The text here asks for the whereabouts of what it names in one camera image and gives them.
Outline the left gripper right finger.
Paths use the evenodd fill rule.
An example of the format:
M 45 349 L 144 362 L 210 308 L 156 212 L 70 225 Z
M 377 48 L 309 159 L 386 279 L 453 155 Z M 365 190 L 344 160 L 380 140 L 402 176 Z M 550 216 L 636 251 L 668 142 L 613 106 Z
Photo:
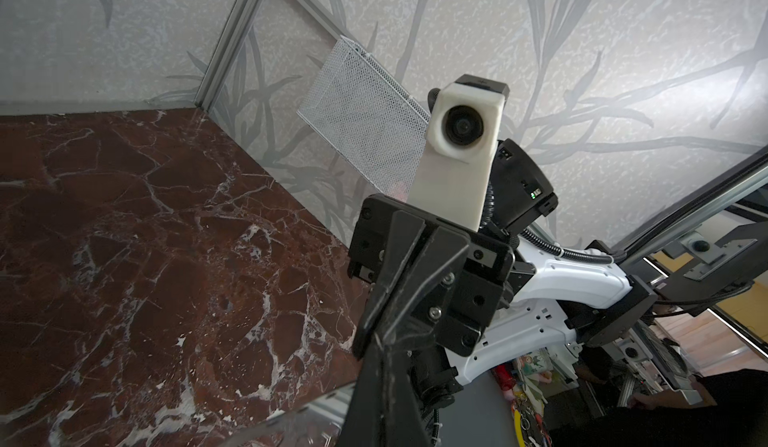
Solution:
M 410 358 L 404 350 L 385 344 L 383 366 L 383 445 L 430 446 L 409 376 Z

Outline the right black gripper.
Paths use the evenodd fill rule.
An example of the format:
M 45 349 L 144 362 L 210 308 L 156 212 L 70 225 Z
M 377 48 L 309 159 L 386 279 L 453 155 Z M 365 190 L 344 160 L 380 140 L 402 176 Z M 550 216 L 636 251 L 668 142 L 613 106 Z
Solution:
M 352 343 L 383 349 L 440 345 L 469 354 L 504 299 L 513 250 L 501 241 L 384 194 L 367 197 L 349 246 L 348 274 L 372 290 Z

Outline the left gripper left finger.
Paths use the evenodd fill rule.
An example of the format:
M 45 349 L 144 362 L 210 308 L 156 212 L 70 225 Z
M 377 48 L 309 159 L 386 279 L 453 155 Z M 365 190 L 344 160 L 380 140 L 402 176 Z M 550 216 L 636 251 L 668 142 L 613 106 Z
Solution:
M 365 352 L 337 446 L 386 445 L 389 367 L 387 348 L 375 340 Z

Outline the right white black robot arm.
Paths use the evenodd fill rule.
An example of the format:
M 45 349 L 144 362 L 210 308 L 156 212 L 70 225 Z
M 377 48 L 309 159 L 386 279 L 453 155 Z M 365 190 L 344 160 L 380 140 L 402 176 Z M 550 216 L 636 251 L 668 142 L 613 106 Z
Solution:
M 536 236 L 531 224 L 556 204 L 546 176 L 512 140 L 495 153 L 478 231 L 383 194 L 366 198 L 348 273 L 373 290 L 354 355 L 364 356 L 394 314 L 414 397 L 429 409 L 518 357 L 599 347 L 626 332 L 655 294 L 599 244 L 575 251 Z

